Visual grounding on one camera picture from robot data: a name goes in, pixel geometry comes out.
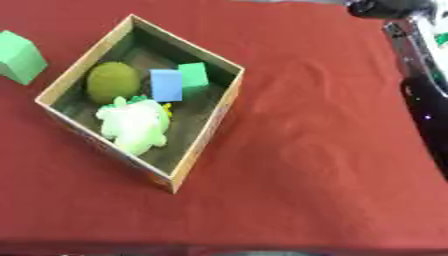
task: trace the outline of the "fuzzy ball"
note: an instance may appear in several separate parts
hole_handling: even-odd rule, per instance
[[[129,98],[140,90],[137,70],[121,62],[95,67],[87,78],[87,94],[98,104],[110,104],[118,96]]]

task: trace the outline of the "table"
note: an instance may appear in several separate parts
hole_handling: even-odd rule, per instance
[[[33,40],[50,65],[29,87],[0,79],[0,250],[448,247],[448,187],[380,21],[227,0],[16,0],[0,12],[0,30]],[[129,13],[247,67],[176,196],[33,102]]]

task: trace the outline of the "green foam block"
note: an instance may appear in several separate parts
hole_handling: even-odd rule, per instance
[[[182,88],[202,87],[209,84],[205,64],[202,62],[179,65],[182,73]]]
[[[0,33],[0,75],[28,85],[47,67],[47,62],[28,39],[10,31]]]

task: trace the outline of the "stuffed animal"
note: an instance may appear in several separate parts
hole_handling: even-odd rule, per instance
[[[163,106],[142,97],[134,97],[129,103],[117,97],[113,104],[101,107],[96,113],[96,117],[103,120],[101,135],[136,156],[152,146],[165,146],[164,133],[170,124],[168,111]]]

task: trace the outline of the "open box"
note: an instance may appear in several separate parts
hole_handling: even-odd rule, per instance
[[[167,146],[136,157],[100,135],[101,121],[95,118],[99,106],[85,94],[89,71],[106,61],[127,63],[142,79],[148,69],[204,62],[210,85],[176,103]],[[175,193],[238,95],[243,73],[241,66],[129,15],[45,89],[36,103],[97,148],[143,170],[154,184]]]

